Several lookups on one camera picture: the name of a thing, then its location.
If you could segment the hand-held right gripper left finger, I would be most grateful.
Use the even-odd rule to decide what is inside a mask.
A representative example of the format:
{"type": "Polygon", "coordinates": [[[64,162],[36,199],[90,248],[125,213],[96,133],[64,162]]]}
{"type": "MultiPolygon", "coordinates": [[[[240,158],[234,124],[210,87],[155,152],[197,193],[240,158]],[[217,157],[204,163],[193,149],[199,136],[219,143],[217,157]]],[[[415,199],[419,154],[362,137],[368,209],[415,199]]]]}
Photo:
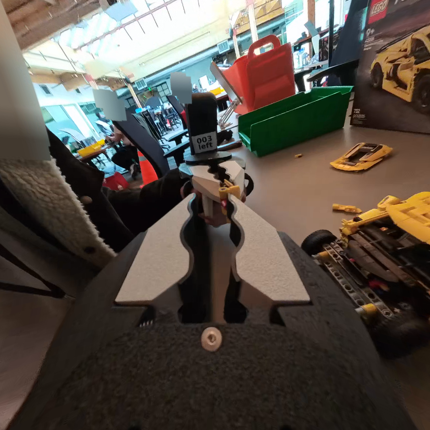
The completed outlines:
{"type": "Polygon", "coordinates": [[[138,324],[167,314],[183,324],[203,322],[203,220],[189,194],[143,237],[115,303],[144,307],[138,324]]]}

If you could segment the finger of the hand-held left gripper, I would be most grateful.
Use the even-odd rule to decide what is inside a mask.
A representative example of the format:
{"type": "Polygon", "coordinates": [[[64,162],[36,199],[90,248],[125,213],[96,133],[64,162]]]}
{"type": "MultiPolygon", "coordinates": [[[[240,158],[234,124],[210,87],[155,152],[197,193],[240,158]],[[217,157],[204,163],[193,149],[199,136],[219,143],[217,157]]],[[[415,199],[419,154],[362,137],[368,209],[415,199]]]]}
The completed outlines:
{"type": "Polygon", "coordinates": [[[216,177],[216,173],[210,172],[210,165],[193,165],[191,166],[192,184],[194,189],[202,195],[207,196],[213,201],[220,202],[219,189],[222,187],[221,182],[216,177]]]}
{"type": "Polygon", "coordinates": [[[225,170],[226,180],[237,187],[239,191],[234,191],[234,195],[239,201],[242,201],[245,196],[245,170],[235,160],[228,160],[222,163],[222,168],[225,170]]]}

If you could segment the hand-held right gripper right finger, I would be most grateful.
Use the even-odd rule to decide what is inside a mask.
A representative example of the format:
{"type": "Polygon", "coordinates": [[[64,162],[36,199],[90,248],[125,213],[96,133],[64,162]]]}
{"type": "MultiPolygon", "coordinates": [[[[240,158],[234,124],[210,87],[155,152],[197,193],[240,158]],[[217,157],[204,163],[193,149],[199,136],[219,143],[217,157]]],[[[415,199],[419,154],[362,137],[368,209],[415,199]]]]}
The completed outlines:
{"type": "Polygon", "coordinates": [[[234,252],[228,285],[228,323],[244,323],[250,313],[270,319],[280,307],[310,305],[311,298],[275,227],[228,196],[234,252]]]}

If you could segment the yellow toy beam assembly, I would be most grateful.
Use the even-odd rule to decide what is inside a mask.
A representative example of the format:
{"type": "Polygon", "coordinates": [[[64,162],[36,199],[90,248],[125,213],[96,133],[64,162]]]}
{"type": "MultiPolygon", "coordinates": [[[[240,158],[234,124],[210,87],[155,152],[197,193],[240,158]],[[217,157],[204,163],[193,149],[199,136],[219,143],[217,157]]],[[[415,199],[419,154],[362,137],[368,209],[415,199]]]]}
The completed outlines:
{"type": "Polygon", "coordinates": [[[242,191],[240,191],[240,187],[238,185],[234,185],[232,182],[228,180],[224,180],[222,186],[218,189],[219,197],[220,197],[220,205],[221,211],[225,216],[226,223],[230,223],[230,219],[228,217],[228,202],[229,196],[235,196],[239,200],[242,199],[242,191]]]}

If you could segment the person's left forearm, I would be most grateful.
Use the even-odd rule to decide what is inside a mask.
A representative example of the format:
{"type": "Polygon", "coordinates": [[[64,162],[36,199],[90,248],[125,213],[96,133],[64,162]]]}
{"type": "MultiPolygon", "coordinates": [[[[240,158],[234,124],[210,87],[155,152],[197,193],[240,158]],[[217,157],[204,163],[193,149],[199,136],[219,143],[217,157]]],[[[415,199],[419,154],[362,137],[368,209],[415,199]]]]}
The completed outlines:
{"type": "Polygon", "coordinates": [[[113,191],[103,187],[120,220],[134,235],[146,231],[182,201],[181,187],[189,178],[182,178],[179,169],[173,169],[157,181],[139,190],[113,191]]]}

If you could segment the grey desk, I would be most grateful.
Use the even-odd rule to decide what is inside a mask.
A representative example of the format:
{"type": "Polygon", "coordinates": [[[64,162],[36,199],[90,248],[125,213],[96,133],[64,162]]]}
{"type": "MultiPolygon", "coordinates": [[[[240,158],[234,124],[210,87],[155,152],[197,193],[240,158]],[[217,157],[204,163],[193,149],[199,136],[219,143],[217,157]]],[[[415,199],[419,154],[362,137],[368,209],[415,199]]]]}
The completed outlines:
{"type": "MultiPolygon", "coordinates": [[[[300,243],[311,231],[335,231],[332,203],[373,207],[388,194],[429,191],[429,135],[350,127],[257,158],[243,155],[255,181],[249,206],[300,243]],[[384,144],[392,153],[362,172],[330,163],[359,143],[384,144]],[[294,158],[302,153],[303,157],[294,158]]],[[[233,358],[244,429],[429,429],[429,346],[405,358],[381,359],[352,304],[309,257],[292,246],[314,306],[294,307],[293,326],[258,325],[240,335],[233,358]]]]}

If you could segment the person's left hand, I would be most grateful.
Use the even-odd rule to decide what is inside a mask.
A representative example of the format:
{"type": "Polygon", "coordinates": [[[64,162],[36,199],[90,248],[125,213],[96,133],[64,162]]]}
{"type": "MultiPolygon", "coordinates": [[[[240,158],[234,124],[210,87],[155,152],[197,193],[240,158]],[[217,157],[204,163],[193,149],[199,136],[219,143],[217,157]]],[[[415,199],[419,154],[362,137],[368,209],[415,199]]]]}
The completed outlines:
{"type": "Polygon", "coordinates": [[[195,213],[207,224],[215,228],[222,225],[228,224],[227,216],[223,214],[220,202],[209,199],[209,203],[212,204],[212,216],[207,217],[203,211],[203,195],[200,191],[192,187],[191,181],[186,181],[181,187],[180,194],[182,199],[185,199],[190,194],[196,195],[196,207],[195,213]]]}

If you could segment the orange traffic cone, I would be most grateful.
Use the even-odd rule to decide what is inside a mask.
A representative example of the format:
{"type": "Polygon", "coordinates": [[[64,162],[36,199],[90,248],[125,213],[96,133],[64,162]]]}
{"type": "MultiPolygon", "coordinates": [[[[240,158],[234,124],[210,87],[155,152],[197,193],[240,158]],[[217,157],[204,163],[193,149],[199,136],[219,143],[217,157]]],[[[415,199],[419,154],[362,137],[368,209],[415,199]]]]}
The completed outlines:
{"type": "Polygon", "coordinates": [[[139,160],[139,167],[142,175],[142,185],[140,185],[140,188],[142,188],[143,186],[151,182],[157,181],[159,178],[152,164],[145,157],[145,155],[140,150],[137,150],[137,154],[139,160]]]}

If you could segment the black office chair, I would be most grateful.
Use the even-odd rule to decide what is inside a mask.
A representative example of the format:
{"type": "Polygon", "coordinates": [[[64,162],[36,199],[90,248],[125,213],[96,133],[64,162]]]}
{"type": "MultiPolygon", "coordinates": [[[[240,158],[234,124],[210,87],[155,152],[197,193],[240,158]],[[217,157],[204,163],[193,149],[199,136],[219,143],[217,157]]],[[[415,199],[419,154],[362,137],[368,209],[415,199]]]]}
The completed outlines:
{"type": "Polygon", "coordinates": [[[164,151],[158,140],[142,126],[133,114],[126,111],[125,121],[112,120],[112,123],[137,147],[148,163],[151,164],[157,180],[170,171],[169,163],[164,158],[164,151]]]}
{"type": "Polygon", "coordinates": [[[318,71],[311,72],[306,81],[311,83],[324,77],[334,75],[340,80],[341,86],[354,87],[356,84],[358,65],[359,59],[355,59],[328,68],[319,69],[318,71]]]}

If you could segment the green plastic bin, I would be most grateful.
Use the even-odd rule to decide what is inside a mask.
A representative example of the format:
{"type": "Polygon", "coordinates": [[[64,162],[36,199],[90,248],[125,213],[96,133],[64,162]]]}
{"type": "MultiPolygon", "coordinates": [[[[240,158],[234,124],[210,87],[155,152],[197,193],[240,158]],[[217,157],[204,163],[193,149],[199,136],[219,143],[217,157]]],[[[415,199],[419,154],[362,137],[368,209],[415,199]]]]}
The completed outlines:
{"type": "Polygon", "coordinates": [[[344,126],[353,86],[315,87],[238,118],[238,135],[257,157],[344,126]]]}

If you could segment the person's dark fleece-lined jacket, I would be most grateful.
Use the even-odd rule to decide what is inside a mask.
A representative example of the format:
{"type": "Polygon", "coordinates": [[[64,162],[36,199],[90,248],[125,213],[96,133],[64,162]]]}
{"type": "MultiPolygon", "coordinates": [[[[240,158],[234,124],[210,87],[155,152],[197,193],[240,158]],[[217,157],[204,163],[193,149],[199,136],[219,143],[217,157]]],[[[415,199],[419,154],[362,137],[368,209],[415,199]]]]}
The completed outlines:
{"type": "Polygon", "coordinates": [[[49,159],[1,159],[1,204],[54,246],[103,268],[133,235],[109,202],[104,174],[46,132],[49,159]]]}

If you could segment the yellow toy brick car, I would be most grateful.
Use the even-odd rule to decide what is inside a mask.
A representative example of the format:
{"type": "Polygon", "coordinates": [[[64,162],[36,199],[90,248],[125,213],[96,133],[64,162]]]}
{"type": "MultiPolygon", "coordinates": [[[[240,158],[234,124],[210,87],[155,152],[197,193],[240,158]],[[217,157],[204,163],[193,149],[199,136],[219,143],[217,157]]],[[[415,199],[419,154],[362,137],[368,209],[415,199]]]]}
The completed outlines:
{"type": "Polygon", "coordinates": [[[343,219],[339,237],[316,230],[301,249],[335,281],[380,355],[397,359],[429,344],[429,192],[343,219]]]}

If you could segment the loose yellow car panel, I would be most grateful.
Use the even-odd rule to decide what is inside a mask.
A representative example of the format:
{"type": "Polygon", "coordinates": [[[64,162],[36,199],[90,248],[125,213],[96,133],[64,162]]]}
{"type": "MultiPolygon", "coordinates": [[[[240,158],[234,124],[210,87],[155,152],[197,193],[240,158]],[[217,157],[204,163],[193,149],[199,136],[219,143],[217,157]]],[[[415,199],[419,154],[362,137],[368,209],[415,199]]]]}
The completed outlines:
{"type": "Polygon", "coordinates": [[[393,149],[384,144],[359,143],[330,163],[331,168],[346,172],[362,172],[380,163],[393,149]]]}

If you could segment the person's white top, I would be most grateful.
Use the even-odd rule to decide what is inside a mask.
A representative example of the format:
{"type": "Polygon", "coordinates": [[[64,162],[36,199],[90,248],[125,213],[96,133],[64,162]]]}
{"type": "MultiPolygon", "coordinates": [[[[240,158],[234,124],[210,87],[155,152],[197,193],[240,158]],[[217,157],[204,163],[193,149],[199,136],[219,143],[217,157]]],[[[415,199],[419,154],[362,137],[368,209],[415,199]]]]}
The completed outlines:
{"type": "Polygon", "coordinates": [[[1,257],[0,427],[22,406],[73,299],[1,257]]]}

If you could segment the dark toy car box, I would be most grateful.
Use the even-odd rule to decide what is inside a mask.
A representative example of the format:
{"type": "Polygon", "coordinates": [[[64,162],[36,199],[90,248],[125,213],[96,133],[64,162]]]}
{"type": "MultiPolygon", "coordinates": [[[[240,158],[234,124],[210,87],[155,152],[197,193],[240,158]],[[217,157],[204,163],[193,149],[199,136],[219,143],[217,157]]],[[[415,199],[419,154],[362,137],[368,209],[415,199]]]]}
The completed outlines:
{"type": "Polygon", "coordinates": [[[352,126],[430,133],[430,2],[369,1],[352,126]]]}

